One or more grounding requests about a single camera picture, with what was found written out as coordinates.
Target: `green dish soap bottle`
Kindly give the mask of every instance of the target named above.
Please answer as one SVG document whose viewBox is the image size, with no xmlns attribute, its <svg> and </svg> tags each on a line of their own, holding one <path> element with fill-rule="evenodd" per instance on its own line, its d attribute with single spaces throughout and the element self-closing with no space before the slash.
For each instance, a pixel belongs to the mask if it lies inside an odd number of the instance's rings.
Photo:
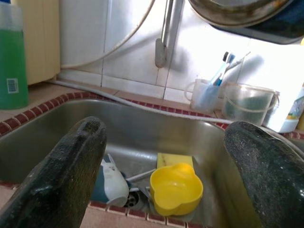
<svg viewBox="0 0 304 228">
<path fill-rule="evenodd" d="M 21 8 L 0 2 L 0 109 L 28 105 Z"/>
</svg>

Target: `sink basin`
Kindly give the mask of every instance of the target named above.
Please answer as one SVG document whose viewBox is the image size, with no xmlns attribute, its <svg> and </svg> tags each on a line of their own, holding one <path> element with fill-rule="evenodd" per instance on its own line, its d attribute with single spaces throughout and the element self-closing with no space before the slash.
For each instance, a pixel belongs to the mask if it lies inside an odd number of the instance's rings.
<svg viewBox="0 0 304 228">
<path fill-rule="evenodd" d="M 192 222 L 213 228 L 257 228 L 260 221 L 217 126 L 125 105 L 74 100 L 0 138 L 0 180 L 20 183 L 80 119 L 99 117 L 107 126 L 106 152 L 127 177 L 156 167 L 157 153 L 193 156 L 204 185 Z M 142 184 L 149 185 L 149 178 Z"/>
</svg>

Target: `sponge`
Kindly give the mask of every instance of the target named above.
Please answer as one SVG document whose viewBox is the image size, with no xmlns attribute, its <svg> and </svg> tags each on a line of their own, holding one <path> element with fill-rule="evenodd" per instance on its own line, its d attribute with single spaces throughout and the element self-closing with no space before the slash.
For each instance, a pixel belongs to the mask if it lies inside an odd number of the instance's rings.
<svg viewBox="0 0 304 228">
<path fill-rule="evenodd" d="M 186 163 L 193 167 L 192 156 L 158 153 L 157 154 L 157 168 L 176 165 L 178 163 Z"/>
</svg>

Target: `cable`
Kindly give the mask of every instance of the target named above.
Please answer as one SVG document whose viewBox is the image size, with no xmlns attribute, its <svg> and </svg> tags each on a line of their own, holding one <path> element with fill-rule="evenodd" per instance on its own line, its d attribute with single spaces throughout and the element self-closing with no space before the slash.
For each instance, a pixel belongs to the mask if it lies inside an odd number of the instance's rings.
<svg viewBox="0 0 304 228">
<path fill-rule="evenodd" d="M 150 5 L 147 9 L 147 11 L 145 12 L 145 14 L 143 15 L 142 19 L 140 20 L 139 24 L 133 29 L 133 31 L 131 31 L 125 38 L 123 38 L 120 42 L 118 42 L 114 48 L 112 48 L 110 51 L 102 54 L 100 57 L 98 57 L 95 60 L 90 60 L 84 63 L 78 63 L 78 64 L 67 64 L 67 65 L 61 65 L 62 69 L 67 69 L 67 68 L 75 68 L 75 67 L 79 67 L 79 66 L 83 66 L 83 65 L 87 65 L 89 63 L 93 63 L 96 62 L 98 60 L 104 59 L 105 57 L 109 56 L 110 54 L 112 54 L 113 52 L 115 52 L 117 49 L 119 49 L 122 45 L 124 45 L 137 31 L 138 29 L 142 26 L 142 24 L 144 23 L 144 21 L 147 19 L 152 6 L 154 5 L 155 0 L 151 0 Z"/>
<path fill-rule="evenodd" d="M 114 101 L 117 101 L 119 103 L 128 105 L 128 106 L 132 106 L 132 107 L 139 108 L 139 109 L 149 111 L 149 112 L 153 112 L 153 113 L 163 114 L 163 115 L 166 115 L 166 116 L 180 117 L 180 118 L 186 118 L 186 119 L 198 120 L 198 121 L 205 121 L 205 122 L 211 122 L 211 123 L 222 123 L 222 124 L 233 123 L 233 121 L 231 121 L 231 120 L 210 118 L 210 117 L 192 116 L 192 115 L 184 115 L 184 114 L 178 114 L 178 113 L 170 113 L 170 112 L 162 111 L 162 110 L 159 110 L 159 109 L 149 108 L 149 107 L 146 107 L 146 106 L 142 106 L 140 104 L 135 104 L 131 101 L 124 100 L 122 98 L 119 98 L 117 96 L 108 94 L 106 92 L 103 92 L 103 91 L 100 91 L 100 90 L 97 90 L 97 89 L 91 89 L 91 88 L 83 86 L 83 85 L 77 85 L 77 84 L 73 84 L 73 83 L 56 81 L 56 80 L 48 80 L 46 82 L 51 83 L 51 84 L 55 84 L 55 85 L 59 85 L 59 86 L 61 85 L 61 86 L 66 86 L 66 87 L 70 87 L 70 88 L 73 88 L 73 89 L 79 89 L 79 90 L 92 92 L 92 93 L 107 97 L 109 99 L 112 99 Z M 262 127 L 262 126 L 260 126 L 260 128 L 262 130 L 266 131 L 267 133 L 271 134 L 272 136 L 274 136 L 274 137 L 282 140 L 283 142 L 287 143 L 287 145 L 289 145 L 291 148 L 293 148 L 298 153 L 298 155 L 301 156 L 304 159 L 304 153 L 298 147 L 296 147 L 292 142 L 287 140 L 284 136 L 278 134 L 277 132 L 274 132 L 271 129 L 268 129 L 268 128 L 265 128 L 265 127 Z"/>
<path fill-rule="evenodd" d="M 83 86 L 83 85 L 76 85 L 76 84 L 73 84 L 73 83 L 68 83 L 68 82 L 63 82 L 63 81 L 56 81 L 56 80 L 48 80 L 46 82 L 52 83 L 52 84 L 55 84 L 55 85 L 59 85 L 59 86 L 61 85 L 61 86 L 66 86 L 66 87 L 70 87 L 70 88 L 74 88 L 74 89 L 79 89 L 79 90 L 92 92 L 92 93 L 107 97 L 109 99 L 112 99 L 114 101 L 117 101 L 119 103 L 122 103 L 122 104 L 125 104 L 125 105 L 128 105 L 128 106 L 132 106 L 132 107 L 136 107 L 136 108 L 140 108 L 140 109 L 143 109 L 145 111 L 149 111 L 149 112 L 153 112 L 153 113 L 159 113 L 159 114 L 163 114 L 163 115 L 167 115 L 167 116 L 187 118 L 187 119 L 192 119 L 192 120 L 200 120 L 200 121 L 205 121 L 205 122 L 214 122 L 214 123 L 222 123 L 222 124 L 232 123 L 231 120 L 224 120 L 224 119 L 210 118 L 210 117 L 201 117 L 201 116 L 192 116 L 192 115 L 184 115 L 184 114 L 178 114 L 178 113 L 170 113 L 170 112 L 162 111 L 162 110 L 159 110 L 159 109 L 149 108 L 149 107 L 146 107 L 146 106 L 142 106 L 140 104 L 135 104 L 133 102 L 124 100 L 122 98 L 119 98 L 117 96 L 108 94 L 108 93 L 100 91 L 98 89 L 88 88 L 88 87 Z"/>
</svg>

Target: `yellow bowl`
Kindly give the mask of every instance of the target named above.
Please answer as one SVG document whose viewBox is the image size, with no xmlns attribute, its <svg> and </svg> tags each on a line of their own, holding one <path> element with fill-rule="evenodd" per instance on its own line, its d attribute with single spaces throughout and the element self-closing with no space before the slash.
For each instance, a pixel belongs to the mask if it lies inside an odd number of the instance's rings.
<svg viewBox="0 0 304 228">
<path fill-rule="evenodd" d="M 179 163 L 152 173 L 150 194 L 160 215 L 185 215 L 199 204 L 203 196 L 203 184 L 190 165 Z"/>
</svg>

